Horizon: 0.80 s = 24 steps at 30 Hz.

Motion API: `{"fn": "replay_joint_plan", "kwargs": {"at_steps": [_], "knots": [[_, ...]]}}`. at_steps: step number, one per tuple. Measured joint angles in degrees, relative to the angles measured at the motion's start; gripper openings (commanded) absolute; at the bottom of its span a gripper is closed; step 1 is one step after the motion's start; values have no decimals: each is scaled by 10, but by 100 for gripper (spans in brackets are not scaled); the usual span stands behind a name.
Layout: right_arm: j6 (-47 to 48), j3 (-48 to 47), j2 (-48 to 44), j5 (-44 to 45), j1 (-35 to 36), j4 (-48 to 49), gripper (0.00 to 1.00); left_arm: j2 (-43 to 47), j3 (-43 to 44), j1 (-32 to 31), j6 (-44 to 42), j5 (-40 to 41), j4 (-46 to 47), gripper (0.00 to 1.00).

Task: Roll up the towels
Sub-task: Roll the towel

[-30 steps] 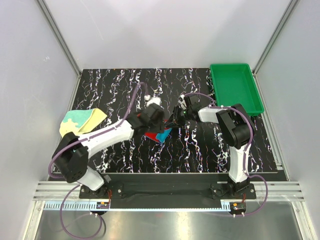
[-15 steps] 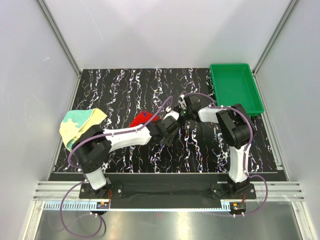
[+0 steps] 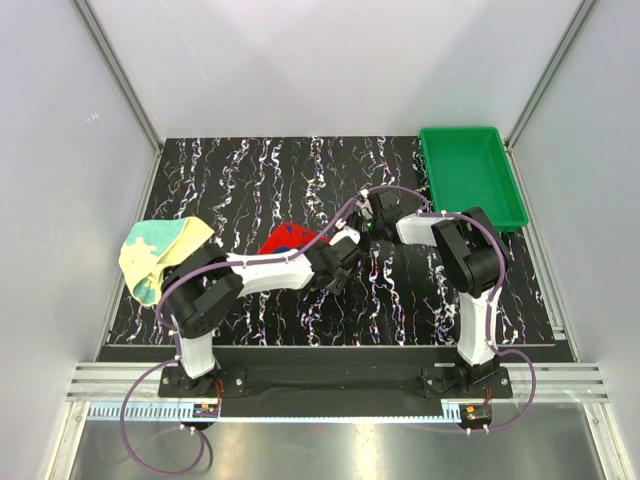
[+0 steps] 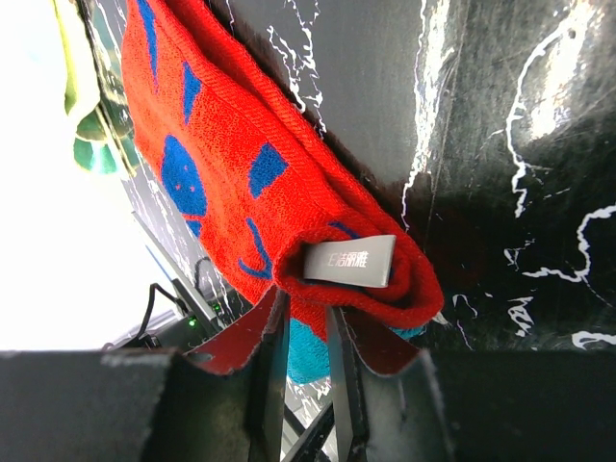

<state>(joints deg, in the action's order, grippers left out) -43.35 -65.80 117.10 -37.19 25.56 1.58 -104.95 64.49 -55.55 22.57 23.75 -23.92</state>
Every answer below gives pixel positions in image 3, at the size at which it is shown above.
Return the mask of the red and blue towel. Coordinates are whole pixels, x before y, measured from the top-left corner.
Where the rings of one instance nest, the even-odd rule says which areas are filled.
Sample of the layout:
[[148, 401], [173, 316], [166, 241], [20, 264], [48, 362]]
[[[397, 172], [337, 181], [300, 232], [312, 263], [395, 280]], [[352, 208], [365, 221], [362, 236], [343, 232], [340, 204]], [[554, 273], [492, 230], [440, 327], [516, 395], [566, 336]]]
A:
[[318, 234], [303, 226], [291, 222], [281, 223], [266, 239], [258, 251], [259, 255], [283, 253], [292, 249], [301, 249], [308, 245]]

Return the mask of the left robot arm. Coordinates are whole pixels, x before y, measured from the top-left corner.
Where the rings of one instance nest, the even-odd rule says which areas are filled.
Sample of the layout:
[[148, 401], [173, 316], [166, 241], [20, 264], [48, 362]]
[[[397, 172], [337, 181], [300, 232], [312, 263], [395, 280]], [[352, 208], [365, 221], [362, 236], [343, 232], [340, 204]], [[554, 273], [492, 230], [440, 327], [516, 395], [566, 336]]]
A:
[[338, 293], [364, 256], [360, 240], [359, 232], [345, 227], [329, 242], [280, 253], [235, 255], [205, 247], [191, 255], [164, 282], [156, 307], [177, 330], [181, 384], [196, 396], [214, 388], [213, 330], [238, 299], [272, 290]]

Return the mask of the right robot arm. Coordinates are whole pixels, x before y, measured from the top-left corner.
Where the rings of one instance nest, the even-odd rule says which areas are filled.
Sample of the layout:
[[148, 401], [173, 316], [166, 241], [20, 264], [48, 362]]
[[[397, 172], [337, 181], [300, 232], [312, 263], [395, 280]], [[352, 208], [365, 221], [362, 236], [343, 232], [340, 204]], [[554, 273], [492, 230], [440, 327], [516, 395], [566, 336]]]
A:
[[405, 213], [390, 191], [363, 193], [347, 225], [368, 241], [438, 250], [446, 280], [459, 297], [459, 338], [452, 367], [420, 374], [428, 398], [487, 396], [500, 368], [497, 301], [508, 270], [506, 246], [479, 207], [461, 213]]

